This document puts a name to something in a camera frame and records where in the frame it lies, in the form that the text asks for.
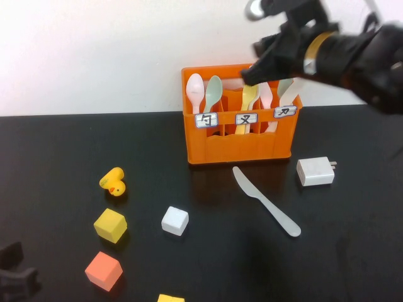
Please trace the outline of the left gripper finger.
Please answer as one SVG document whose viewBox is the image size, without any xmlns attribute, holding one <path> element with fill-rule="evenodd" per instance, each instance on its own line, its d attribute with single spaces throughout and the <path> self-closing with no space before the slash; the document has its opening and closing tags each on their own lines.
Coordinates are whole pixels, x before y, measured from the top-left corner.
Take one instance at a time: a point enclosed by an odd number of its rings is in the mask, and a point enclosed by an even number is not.
<svg viewBox="0 0 403 302">
<path fill-rule="evenodd" d="M 24 258 L 21 242 L 1 246 L 0 257 L 1 270 L 11 271 L 17 268 Z"/>
<path fill-rule="evenodd" d="M 18 301 L 34 296 L 42 287 L 36 268 L 22 272 L 1 269 L 1 301 Z"/>
</svg>

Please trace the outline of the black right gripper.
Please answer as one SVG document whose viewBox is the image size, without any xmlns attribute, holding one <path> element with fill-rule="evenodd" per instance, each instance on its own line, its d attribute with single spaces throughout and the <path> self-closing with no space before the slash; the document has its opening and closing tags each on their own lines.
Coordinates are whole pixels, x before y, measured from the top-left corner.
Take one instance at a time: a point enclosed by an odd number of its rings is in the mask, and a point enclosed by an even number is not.
<svg viewBox="0 0 403 302">
<path fill-rule="evenodd" d="M 253 43 L 253 50 L 261 61 L 241 70 L 245 85 L 279 81 L 292 77 L 314 80 L 315 75 L 304 72 L 304 57 L 317 35 L 315 18 L 288 17 L 279 32 Z"/>
</svg>

